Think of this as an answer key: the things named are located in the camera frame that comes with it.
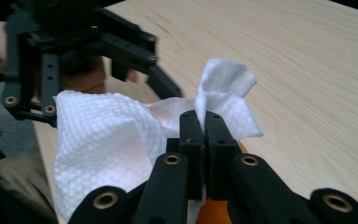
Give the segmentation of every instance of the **floor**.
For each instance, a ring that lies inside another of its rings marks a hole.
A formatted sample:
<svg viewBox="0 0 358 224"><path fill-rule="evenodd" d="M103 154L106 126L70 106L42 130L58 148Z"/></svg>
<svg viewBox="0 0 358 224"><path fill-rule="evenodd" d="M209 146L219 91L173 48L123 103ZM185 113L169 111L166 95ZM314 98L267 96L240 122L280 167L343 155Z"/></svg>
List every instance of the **floor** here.
<svg viewBox="0 0 358 224"><path fill-rule="evenodd" d="M4 87L0 83L0 97ZM15 120L0 104L0 149L6 156L37 148L34 126L30 120Z"/></svg>

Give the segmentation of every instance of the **light wood surface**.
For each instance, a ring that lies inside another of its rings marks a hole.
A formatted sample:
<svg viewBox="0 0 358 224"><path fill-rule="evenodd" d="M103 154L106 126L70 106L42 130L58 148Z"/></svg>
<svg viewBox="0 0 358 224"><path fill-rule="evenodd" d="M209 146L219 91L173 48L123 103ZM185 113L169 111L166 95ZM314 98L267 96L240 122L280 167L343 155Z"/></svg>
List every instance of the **light wood surface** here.
<svg viewBox="0 0 358 224"><path fill-rule="evenodd" d="M118 15L159 38L159 64L194 98L205 61L246 63L245 97L264 136L242 140L294 191L344 191L358 201L358 10L326 0L127 0ZM107 80L147 102L145 84ZM56 131L36 123L49 175Z"/></svg>

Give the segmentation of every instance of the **wood grain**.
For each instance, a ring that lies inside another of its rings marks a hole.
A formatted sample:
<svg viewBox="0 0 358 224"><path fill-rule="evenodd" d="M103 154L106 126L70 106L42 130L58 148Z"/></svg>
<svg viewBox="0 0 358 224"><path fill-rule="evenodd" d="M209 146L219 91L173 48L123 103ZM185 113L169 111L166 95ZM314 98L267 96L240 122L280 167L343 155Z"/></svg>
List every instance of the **wood grain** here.
<svg viewBox="0 0 358 224"><path fill-rule="evenodd" d="M264 133L242 140L248 151L300 195L333 188L358 201L358 10L324 0L128 0L109 9L158 36L159 64L187 98L208 59L246 63L258 79L246 100ZM114 85L156 99L146 85ZM55 140L38 126L53 154Z"/></svg>

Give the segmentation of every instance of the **textured white cloth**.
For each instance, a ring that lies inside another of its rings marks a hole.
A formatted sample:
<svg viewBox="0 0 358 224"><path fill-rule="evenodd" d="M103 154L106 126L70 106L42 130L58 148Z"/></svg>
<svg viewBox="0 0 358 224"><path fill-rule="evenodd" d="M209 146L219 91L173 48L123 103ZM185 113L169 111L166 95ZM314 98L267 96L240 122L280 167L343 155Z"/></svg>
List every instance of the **textured white cloth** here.
<svg viewBox="0 0 358 224"><path fill-rule="evenodd" d="M101 186L130 191L145 182L168 137L179 137L179 116L196 109L222 116L233 137L261 136L243 96L256 83L246 65L211 59L196 100L171 98L143 105L131 98L63 91L57 97L59 148L54 164L56 209L69 219L88 193ZM195 223L201 203L190 203Z"/></svg>

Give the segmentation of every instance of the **beige fabric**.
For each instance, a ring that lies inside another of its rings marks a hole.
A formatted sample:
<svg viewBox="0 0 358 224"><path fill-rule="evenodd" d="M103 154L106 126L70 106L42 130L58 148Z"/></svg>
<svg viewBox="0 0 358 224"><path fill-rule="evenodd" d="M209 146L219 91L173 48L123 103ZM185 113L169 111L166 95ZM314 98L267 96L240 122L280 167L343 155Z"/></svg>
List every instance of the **beige fabric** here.
<svg viewBox="0 0 358 224"><path fill-rule="evenodd" d="M39 215L56 219L38 149L0 160L0 186Z"/></svg>

